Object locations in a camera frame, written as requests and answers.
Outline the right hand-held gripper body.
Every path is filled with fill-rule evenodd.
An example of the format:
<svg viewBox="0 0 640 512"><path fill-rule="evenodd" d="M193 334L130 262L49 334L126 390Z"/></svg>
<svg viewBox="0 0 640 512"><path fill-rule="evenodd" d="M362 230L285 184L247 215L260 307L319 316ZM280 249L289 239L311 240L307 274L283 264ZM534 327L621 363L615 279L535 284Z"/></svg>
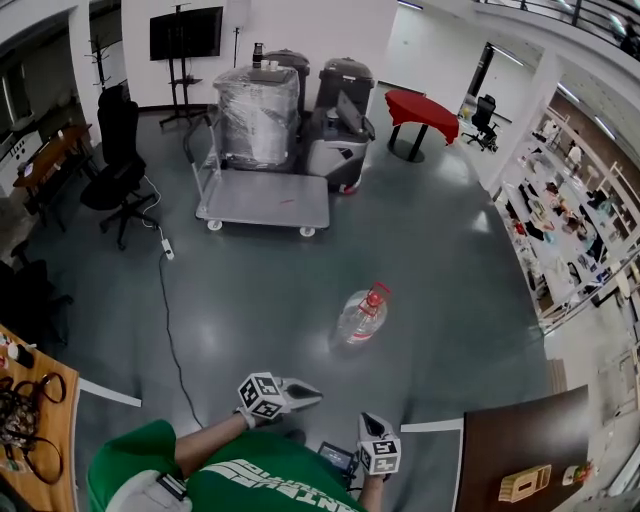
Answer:
<svg viewBox="0 0 640 512"><path fill-rule="evenodd" d="M395 436L359 442L360 462L368 475L389 475L399 471L401 441Z"/></svg>

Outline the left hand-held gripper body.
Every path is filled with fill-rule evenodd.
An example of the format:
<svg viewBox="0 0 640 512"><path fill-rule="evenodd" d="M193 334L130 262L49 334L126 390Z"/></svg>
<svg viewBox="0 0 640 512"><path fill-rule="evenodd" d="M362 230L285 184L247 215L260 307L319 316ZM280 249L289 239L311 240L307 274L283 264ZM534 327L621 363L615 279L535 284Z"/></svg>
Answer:
<svg viewBox="0 0 640 512"><path fill-rule="evenodd" d="M284 394L283 379L270 372L251 373L238 387L241 406L253 416L275 419L291 411Z"/></svg>

